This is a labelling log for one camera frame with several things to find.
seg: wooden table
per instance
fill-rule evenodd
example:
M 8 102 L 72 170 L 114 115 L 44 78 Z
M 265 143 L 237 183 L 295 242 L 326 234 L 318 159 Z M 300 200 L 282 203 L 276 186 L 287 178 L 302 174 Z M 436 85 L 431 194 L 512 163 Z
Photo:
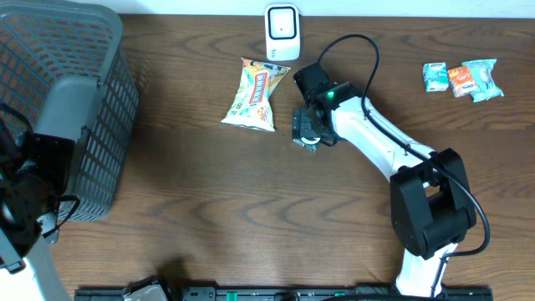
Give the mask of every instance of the wooden table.
M 219 122 L 237 91 L 240 57 L 265 58 L 260 17 L 122 16 L 123 49 L 140 86 L 115 207 L 68 223 L 52 247 L 72 293 L 152 273 L 220 285 L 392 283 L 403 247 L 390 225 L 388 181 L 353 146 L 312 154 L 291 139 L 304 106 L 292 75 L 331 41 L 363 33 L 380 47 L 369 97 L 386 118 L 436 150 L 461 154 L 492 241 L 451 260 L 448 285 L 488 285 L 495 300 L 535 294 L 535 20 L 301 18 L 299 60 L 270 101 L 277 132 Z M 474 104 L 425 93 L 423 63 L 497 58 L 504 98 Z M 364 85 L 374 53 L 345 41 L 322 61 Z M 477 247 L 482 226 L 459 249 Z

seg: chip bag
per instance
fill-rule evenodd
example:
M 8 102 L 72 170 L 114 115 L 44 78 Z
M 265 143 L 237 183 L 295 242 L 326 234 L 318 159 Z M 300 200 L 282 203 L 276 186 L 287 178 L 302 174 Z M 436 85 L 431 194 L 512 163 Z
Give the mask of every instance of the chip bag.
M 477 84 L 466 66 L 448 70 L 450 85 L 455 97 L 461 97 L 477 89 Z
M 470 69 L 470 72 L 477 83 L 477 89 L 471 93 L 474 102 L 489 100 L 496 96 L 503 96 L 502 90 L 494 84 L 494 80 L 491 76 L 491 71 L 492 68 L 494 68 L 495 63 L 495 59 L 478 59 L 462 63 L 463 66 Z
M 234 102 L 221 122 L 254 130 L 275 131 L 269 96 L 289 67 L 244 59 L 242 79 Z

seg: orange packet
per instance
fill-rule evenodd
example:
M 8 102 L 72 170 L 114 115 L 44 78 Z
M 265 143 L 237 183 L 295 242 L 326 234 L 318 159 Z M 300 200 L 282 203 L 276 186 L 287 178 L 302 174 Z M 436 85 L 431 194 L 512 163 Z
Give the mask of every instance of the orange packet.
M 477 84 L 466 66 L 448 70 L 450 86 L 455 97 L 461 97 L 477 90 Z

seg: gray plastic basket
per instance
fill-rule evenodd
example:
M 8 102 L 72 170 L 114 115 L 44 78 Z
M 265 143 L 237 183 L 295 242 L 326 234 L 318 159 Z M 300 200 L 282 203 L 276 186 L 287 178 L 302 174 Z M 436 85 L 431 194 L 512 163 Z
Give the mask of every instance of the gray plastic basket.
M 72 220 L 110 209 L 139 96 L 120 52 L 122 23 L 108 8 L 66 1 L 0 2 L 0 99 L 40 134 L 77 141 L 67 194 Z M 24 128 L 2 115 L 13 135 Z M 65 218 L 74 203 L 65 203 Z

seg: white snack bag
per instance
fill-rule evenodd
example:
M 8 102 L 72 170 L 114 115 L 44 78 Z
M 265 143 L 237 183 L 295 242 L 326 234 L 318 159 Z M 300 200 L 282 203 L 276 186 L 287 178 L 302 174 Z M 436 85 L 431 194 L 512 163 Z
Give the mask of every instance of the white snack bag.
M 234 102 L 221 122 L 254 130 L 275 131 L 269 96 L 290 70 L 271 63 L 243 60 L 242 79 Z

